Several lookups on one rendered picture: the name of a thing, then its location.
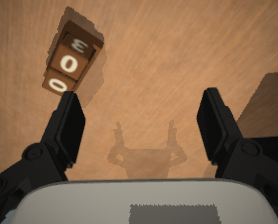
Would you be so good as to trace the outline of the brown calendar cube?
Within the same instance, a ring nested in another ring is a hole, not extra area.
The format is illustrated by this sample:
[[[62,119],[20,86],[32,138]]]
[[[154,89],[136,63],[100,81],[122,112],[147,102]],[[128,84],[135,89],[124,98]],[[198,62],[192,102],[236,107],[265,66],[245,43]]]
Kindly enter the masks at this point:
[[[42,87],[59,96],[62,96],[64,91],[72,91],[77,81],[78,80],[75,80],[50,66]]]
[[[51,67],[78,80],[88,65],[94,48],[71,33],[68,33],[59,44]]]

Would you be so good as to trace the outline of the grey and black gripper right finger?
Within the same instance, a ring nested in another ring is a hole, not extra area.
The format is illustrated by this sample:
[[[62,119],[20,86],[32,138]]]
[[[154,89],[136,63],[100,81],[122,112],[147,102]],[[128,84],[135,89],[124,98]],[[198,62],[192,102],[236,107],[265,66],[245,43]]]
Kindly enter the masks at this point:
[[[196,119],[208,161],[220,169],[216,178],[253,186],[278,206],[278,163],[265,156],[255,140],[243,138],[216,87],[204,90]]]

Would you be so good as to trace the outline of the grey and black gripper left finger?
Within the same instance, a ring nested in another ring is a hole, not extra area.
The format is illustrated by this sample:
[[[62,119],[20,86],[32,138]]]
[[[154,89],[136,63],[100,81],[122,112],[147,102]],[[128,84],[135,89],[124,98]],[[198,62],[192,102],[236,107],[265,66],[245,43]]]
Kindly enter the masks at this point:
[[[41,141],[27,146],[22,159],[0,173],[0,224],[27,193],[69,181],[64,172],[76,163],[85,124],[77,94],[64,91]]]

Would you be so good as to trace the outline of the brown wooden tray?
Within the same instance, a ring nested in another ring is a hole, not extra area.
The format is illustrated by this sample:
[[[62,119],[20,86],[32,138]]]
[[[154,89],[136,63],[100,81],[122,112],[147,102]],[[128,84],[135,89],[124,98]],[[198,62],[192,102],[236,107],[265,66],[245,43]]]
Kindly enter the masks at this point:
[[[91,47],[93,47],[95,50],[92,54],[92,57],[88,63],[88,65],[86,66],[85,70],[83,71],[82,75],[80,76],[80,78],[78,79],[76,85],[73,88],[73,92],[76,92],[76,90],[78,89],[79,85],[81,84],[82,80],[84,79],[84,77],[86,76],[87,72],[89,71],[90,67],[92,66],[92,64],[94,63],[95,59],[97,58],[97,56],[99,55],[100,51],[103,48],[104,42],[101,41],[100,39],[96,38],[95,36],[93,36],[92,34],[90,34],[89,32],[87,32],[86,30],[84,30],[83,28],[81,28],[80,26],[78,26],[77,24],[75,24],[74,22],[72,22],[71,20],[69,20],[63,27],[62,32],[59,36],[59,39],[56,43],[56,46],[54,48],[54,51],[51,55],[51,58],[49,60],[49,63],[46,67],[46,70],[44,72],[44,77],[46,76],[48,69],[51,66],[51,62],[54,58],[54,55],[57,51],[57,48],[59,46],[59,44],[61,43],[61,41],[65,38],[65,36],[71,33],[72,35],[74,35],[75,37],[79,38],[80,40],[82,40],[83,42],[85,42],[86,44],[90,45]]]

